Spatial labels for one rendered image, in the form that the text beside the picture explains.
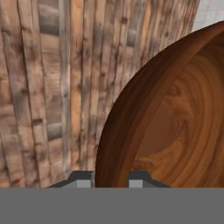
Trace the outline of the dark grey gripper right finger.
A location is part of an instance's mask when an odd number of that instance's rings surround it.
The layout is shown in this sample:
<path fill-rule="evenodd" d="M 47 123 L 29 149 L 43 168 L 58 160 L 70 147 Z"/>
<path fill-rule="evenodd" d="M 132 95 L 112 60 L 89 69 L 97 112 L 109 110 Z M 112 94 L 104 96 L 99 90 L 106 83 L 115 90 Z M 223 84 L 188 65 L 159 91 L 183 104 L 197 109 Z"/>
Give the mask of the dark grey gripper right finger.
<path fill-rule="evenodd" d="M 147 171 L 131 171 L 128 177 L 128 188 L 167 187 L 151 177 Z"/>

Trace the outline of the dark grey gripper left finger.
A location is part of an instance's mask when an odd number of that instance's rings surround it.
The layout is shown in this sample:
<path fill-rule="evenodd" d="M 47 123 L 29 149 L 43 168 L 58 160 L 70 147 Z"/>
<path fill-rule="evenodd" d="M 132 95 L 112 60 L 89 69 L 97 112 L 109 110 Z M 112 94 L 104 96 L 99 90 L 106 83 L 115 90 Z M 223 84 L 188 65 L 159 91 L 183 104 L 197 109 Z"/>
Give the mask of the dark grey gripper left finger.
<path fill-rule="evenodd" d="M 94 186 L 93 171 L 73 171 L 69 177 L 50 188 L 91 188 Z"/>

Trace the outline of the brown wooden bowl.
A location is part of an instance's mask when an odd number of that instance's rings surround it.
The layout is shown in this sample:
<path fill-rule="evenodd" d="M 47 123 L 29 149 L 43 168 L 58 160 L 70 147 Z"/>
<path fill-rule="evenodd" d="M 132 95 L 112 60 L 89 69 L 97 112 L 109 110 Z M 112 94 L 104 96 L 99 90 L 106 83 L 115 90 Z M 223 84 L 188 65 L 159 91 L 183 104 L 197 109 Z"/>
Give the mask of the brown wooden bowl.
<path fill-rule="evenodd" d="M 125 187 L 131 171 L 169 187 L 224 188 L 224 21 L 167 46 L 118 96 L 94 182 Z"/>

